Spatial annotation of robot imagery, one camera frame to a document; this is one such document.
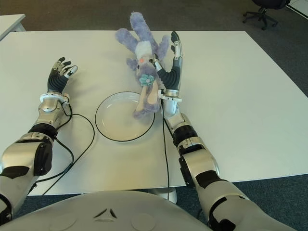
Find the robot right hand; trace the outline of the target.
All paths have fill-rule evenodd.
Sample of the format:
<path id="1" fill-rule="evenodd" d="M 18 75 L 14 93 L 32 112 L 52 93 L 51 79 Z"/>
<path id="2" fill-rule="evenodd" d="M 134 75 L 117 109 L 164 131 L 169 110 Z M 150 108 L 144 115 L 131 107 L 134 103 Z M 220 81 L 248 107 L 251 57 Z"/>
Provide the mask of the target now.
<path id="1" fill-rule="evenodd" d="M 154 55 L 155 59 L 153 60 L 153 66 L 164 84 L 167 90 L 180 90 L 180 78 L 181 78 L 181 69 L 182 69 L 182 46 L 179 35 L 176 31 L 171 33 L 171 41 L 173 45 L 171 49 L 174 53 L 173 66 L 169 72 L 167 72 L 159 62 L 159 56 Z"/>

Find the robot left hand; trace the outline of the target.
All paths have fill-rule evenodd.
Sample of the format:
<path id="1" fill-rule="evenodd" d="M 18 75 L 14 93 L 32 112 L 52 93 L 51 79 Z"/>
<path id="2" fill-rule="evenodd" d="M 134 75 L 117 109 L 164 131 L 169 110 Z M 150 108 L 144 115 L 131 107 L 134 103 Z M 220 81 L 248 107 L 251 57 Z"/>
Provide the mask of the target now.
<path id="1" fill-rule="evenodd" d="M 78 67 L 76 65 L 72 65 L 71 61 L 66 61 L 65 57 L 59 58 L 53 65 L 48 77 L 48 92 L 52 91 L 62 94 L 69 78 L 74 75 L 77 70 Z"/>

